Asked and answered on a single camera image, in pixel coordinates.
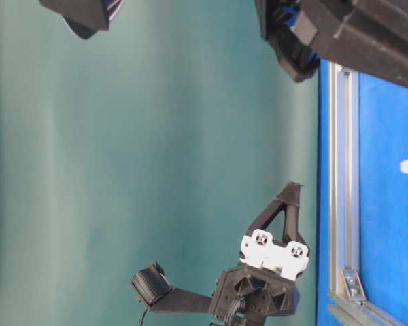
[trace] aluminum frame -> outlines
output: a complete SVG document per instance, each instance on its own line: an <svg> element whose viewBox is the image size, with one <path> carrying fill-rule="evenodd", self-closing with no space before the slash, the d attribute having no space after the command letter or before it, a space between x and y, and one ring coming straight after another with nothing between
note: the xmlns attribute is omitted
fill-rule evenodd
<svg viewBox="0 0 408 326"><path fill-rule="evenodd" d="M360 266L359 72L328 65L329 294L335 303L328 309L344 325L405 325L347 295L341 271Z"/></svg>

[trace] wire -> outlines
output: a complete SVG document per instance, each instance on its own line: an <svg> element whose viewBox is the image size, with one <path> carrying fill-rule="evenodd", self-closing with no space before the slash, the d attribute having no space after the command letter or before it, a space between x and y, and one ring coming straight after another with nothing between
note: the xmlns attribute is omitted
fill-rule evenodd
<svg viewBox="0 0 408 326"><path fill-rule="evenodd" d="M236 297L233 302L231 302L230 307L226 312L224 319L224 326L231 326L234 316L239 312L245 309L245 299L243 297Z"/></svg>
<svg viewBox="0 0 408 326"><path fill-rule="evenodd" d="M147 314L148 309L145 308L143 309L142 315L141 315L141 319L139 320L139 326L143 325L143 320L145 319L145 315Z"/></svg>

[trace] blue panel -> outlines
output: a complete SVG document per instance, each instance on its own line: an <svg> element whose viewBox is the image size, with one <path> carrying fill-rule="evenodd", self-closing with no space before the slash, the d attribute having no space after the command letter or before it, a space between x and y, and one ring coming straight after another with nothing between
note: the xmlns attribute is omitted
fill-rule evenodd
<svg viewBox="0 0 408 326"><path fill-rule="evenodd" d="M408 324L408 90L360 77L361 277L369 300Z"/></svg>
<svg viewBox="0 0 408 326"><path fill-rule="evenodd" d="M317 325L340 325L328 311L328 63L320 67Z"/></svg>

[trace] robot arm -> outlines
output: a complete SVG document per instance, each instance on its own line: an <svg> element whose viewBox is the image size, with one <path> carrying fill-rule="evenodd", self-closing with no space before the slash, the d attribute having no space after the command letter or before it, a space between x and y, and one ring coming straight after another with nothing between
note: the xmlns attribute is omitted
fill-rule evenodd
<svg viewBox="0 0 408 326"><path fill-rule="evenodd" d="M129 282L137 299L156 313L210 313L225 326L263 326L268 316L294 314L299 301L295 281L309 261L298 231L300 190L298 183L288 183L251 223L241 241L240 264L221 273L212 297L173 287L153 263ZM265 231L280 212L285 219L281 242Z"/></svg>

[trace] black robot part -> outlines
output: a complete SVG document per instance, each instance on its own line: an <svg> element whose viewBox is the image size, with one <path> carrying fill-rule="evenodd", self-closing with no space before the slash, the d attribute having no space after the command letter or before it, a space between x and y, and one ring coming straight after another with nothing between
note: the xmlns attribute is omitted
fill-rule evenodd
<svg viewBox="0 0 408 326"><path fill-rule="evenodd" d="M63 16L68 27L82 39L109 29L124 0L39 0Z"/></svg>
<svg viewBox="0 0 408 326"><path fill-rule="evenodd" d="M255 0L262 38L269 42L280 65L296 82L311 78L320 60L286 24L298 14L297 0Z"/></svg>
<svg viewBox="0 0 408 326"><path fill-rule="evenodd" d="M268 316L294 314L299 302L295 282L246 264L222 272L209 313L223 321L237 297L245 300L245 308L243 316L234 316L231 325L261 326Z"/></svg>
<svg viewBox="0 0 408 326"><path fill-rule="evenodd" d="M317 54L408 87L408 0L255 2L262 37L294 81L314 74ZM294 29L281 14L291 7L298 13Z"/></svg>
<svg viewBox="0 0 408 326"><path fill-rule="evenodd" d="M287 183L284 189L274 197L268 207L248 226L245 235L251 236L252 232L257 229L267 229L272 221L281 212L284 212L282 242L274 239L274 244L285 247L290 241L297 241L303 245L307 245L298 231L301 187L299 183Z"/></svg>
<svg viewBox="0 0 408 326"><path fill-rule="evenodd" d="M245 235L251 236L256 229L265 230L278 213L284 212L283 242L275 244L284 247L292 240L305 244L298 232L300 191L298 183L287 183L255 218ZM146 310L156 313L209 313L216 320L223 321L224 326L263 326L268 316L294 314L299 302L294 281L247 264L223 271L212 297L172 286L157 263L136 273L129 285Z"/></svg>

